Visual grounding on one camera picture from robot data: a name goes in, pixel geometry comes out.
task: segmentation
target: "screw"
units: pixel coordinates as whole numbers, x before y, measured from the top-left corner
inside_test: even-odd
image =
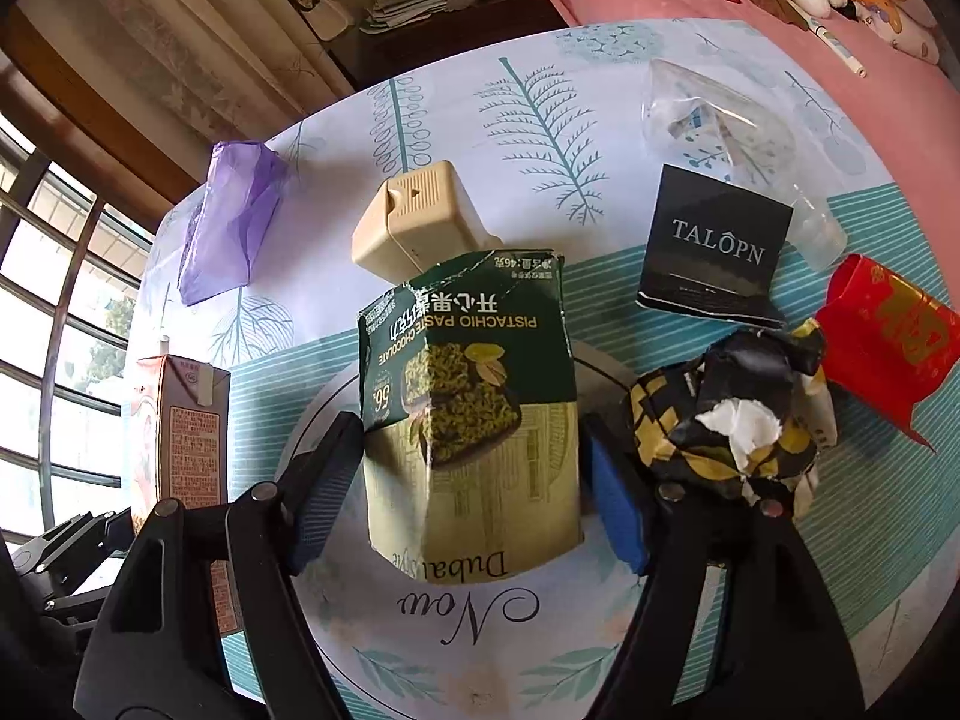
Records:
[[[656,488],[656,493],[670,503],[679,503],[686,495],[686,490],[679,482],[664,482]]]
[[[179,501],[176,498],[164,498],[154,507],[154,514],[157,517],[169,517],[179,507]]]
[[[272,482],[261,482],[254,486],[250,495],[254,501],[269,501],[277,495],[277,485]]]
[[[779,517],[784,513],[784,504],[775,498],[764,498],[760,501],[760,512],[764,517]]]

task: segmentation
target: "crumpled black wrapper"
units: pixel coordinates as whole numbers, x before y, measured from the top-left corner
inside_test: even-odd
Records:
[[[724,498],[745,494],[744,481],[764,479],[789,488],[810,469],[817,445],[793,413],[800,374],[814,376],[826,351],[816,322],[793,333],[742,329],[701,356],[652,370],[631,389],[637,452],[656,478],[713,490]],[[774,445],[750,455],[742,474],[730,440],[696,419],[728,398],[757,400],[784,425]]]

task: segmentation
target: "plate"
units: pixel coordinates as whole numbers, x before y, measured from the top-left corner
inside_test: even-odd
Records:
[[[635,375],[584,343],[572,349],[580,413],[615,413]],[[291,456],[317,445],[337,413],[359,413],[358,381],[353,364],[314,398],[284,447],[277,476]],[[626,429],[620,420],[608,423]],[[323,555],[294,579],[331,674],[393,717],[582,718],[642,589],[613,555],[587,496],[583,511],[583,543],[546,565],[503,581],[431,586],[371,548],[358,472]],[[718,581],[719,571],[710,570],[698,631]]]

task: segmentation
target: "bed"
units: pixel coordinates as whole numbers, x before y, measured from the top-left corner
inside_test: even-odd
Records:
[[[860,23],[835,15],[829,28],[863,63],[865,79],[847,70],[809,34],[744,0],[550,0],[571,26],[630,19],[738,19],[760,30],[797,61],[870,141],[904,191],[960,298],[960,94],[937,67],[891,49]]]

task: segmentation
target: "curtain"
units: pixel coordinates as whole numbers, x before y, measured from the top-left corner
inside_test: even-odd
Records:
[[[19,0],[107,103],[200,181],[210,146],[266,140],[350,93],[286,0]]]

